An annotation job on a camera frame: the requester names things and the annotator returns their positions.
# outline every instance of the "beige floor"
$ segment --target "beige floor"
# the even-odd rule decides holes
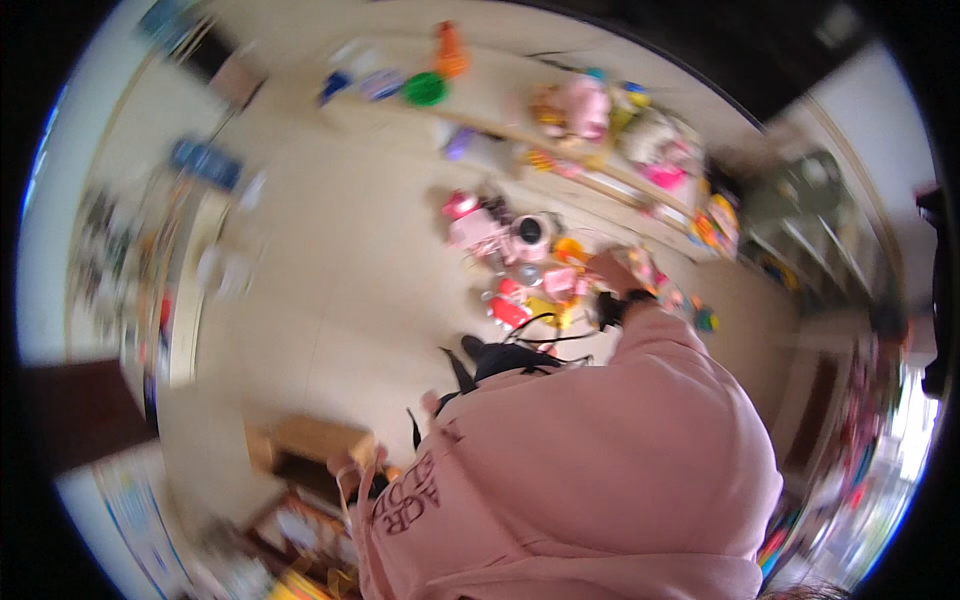
[[[485,176],[429,151],[417,119],[331,113],[304,118],[281,84],[234,118],[218,142],[268,178],[260,205],[234,211],[227,235],[265,243],[250,292],[208,300],[196,385],[161,391],[160,435],[186,531],[212,516],[243,521],[278,489],[247,461],[243,420],[305,412],[369,427],[403,464],[413,456],[407,406],[454,388],[438,346],[461,332],[501,335],[479,293],[492,275],[444,245],[438,206]],[[504,183],[517,208],[564,212],[589,235],[629,233]],[[789,354],[775,340],[797,314],[771,282],[732,262],[694,266],[660,250],[663,270],[712,305],[720,330],[707,336],[769,423],[782,397]],[[570,343],[564,356],[609,356],[616,334]]]

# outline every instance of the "orange toy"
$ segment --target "orange toy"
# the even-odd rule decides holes
[[[460,43],[460,34],[453,21],[443,21],[437,26],[440,50],[433,63],[433,70],[444,79],[453,79],[467,70],[469,60]]]

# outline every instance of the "person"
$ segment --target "person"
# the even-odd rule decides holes
[[[412,466],[328,462],[365,598],[756,598],[782,486],[763,423],[610,252],[588,267],[630,299],[608,365],[467,336],[476,389],[424,397]]]

